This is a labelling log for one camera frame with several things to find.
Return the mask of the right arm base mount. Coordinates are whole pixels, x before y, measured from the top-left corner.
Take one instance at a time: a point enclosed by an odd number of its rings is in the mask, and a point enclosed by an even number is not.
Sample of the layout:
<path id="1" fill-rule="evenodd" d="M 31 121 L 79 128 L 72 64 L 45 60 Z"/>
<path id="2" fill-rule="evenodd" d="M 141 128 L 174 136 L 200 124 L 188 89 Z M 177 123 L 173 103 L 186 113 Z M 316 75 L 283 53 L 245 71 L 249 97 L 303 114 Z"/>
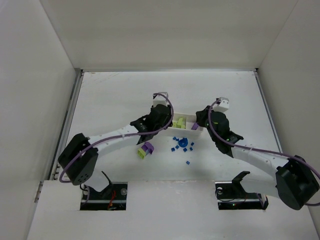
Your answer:
<path id="1" fill-rule="evenodd" d="M 269 206 L 268 197 L 261 193 L 246 192 L 241 185 L 243 178 L 250 174 L 242 171 L 231 181 L 215 182 L 217 206 L 222 210 L 266 210 Z"/>

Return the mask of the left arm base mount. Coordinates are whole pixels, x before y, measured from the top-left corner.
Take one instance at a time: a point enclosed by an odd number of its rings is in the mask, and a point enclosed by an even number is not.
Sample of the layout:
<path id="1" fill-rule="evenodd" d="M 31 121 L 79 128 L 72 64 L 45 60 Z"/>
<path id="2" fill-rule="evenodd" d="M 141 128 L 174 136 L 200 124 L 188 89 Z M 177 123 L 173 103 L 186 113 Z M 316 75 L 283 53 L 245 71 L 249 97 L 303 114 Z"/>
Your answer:
<path id="1" fill-rule="evenodd" d="M 81 184 L 81 211 L 125 211 L 127 208 L 127 182 L 114 182 L 104 171 L 95 171 L 89 182 Z"/>

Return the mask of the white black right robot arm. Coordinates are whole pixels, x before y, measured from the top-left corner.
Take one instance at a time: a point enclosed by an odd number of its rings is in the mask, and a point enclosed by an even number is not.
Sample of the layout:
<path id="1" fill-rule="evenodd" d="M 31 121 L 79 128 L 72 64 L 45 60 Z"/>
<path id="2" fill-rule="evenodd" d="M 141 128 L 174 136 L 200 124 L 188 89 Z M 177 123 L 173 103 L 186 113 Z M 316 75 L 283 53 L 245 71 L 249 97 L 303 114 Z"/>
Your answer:
<path id="1" fill-rule="evenodd" d="M 303 158 L 285 153 L 239 145 L 243 137 L 232 132 L 229 120 L 211 106 L 196 112 L 196 123 L 206 128 L 217 149 L 231 158 L 244 161 L 273 178 L 270 184 L 260 183 L 266 193 L 274 193 L 294 210 L 309 205 L 309 200 L 319 191 L 319 173 Z"/>

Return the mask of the purple round lego piece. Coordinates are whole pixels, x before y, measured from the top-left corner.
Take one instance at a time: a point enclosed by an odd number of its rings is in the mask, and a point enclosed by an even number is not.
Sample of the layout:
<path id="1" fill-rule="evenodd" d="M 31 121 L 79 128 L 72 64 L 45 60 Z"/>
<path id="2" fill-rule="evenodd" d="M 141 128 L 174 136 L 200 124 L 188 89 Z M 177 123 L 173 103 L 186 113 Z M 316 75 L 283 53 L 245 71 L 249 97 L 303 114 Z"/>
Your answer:
<path id="1" fill-rule="evenodd" d="M 143 145 L 142 145 L 142 150 L 145 152 L 145 154 L 146 155 L 148 155 L 148 154 L 152 154 L 153 153 L 153 151 L 154 151 L 154 146 L 150 143 L 150 142 L 148 142 L 148 141 L 146 141 Z"/>

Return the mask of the purple curved lego brick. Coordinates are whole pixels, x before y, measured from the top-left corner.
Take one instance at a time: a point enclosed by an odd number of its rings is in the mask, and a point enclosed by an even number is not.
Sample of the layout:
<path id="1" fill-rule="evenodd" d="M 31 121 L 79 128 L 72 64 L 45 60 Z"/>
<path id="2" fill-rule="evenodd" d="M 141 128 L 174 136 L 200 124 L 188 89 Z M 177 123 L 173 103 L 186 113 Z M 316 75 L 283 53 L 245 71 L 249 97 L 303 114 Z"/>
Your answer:
<path id="1" fill-rule="evenodd" d="M 191 130 L 196 131 L 198 128 L 199 128 L 199 125 L 195 122 L 195 123 L 192 125 Z"/>

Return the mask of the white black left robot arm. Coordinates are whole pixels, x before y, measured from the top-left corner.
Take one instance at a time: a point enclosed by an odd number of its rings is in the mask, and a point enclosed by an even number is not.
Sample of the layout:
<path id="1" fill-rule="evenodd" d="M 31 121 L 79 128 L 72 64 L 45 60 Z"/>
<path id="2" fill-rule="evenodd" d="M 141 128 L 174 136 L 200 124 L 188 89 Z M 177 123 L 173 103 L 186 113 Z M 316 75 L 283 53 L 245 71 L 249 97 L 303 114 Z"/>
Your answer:
<path id="1" fill-rule="evenodd" d="M 72 183 L 74 186 L 86 184 L 100 192 L 107 187 L 107 183 L 98 180 L 95 170 L 99 157 L 125 147 L 139 145 L 151 140 L 160 131 L 172 125 L 173 107 L 171 105 L 157 104 L 152 106 L 150 113 L 128 125 L 101 135 L 86 137 L 78 133 L 66 145 L 58 163 L 62 170 L 59 180 L 62 183 Z"/>

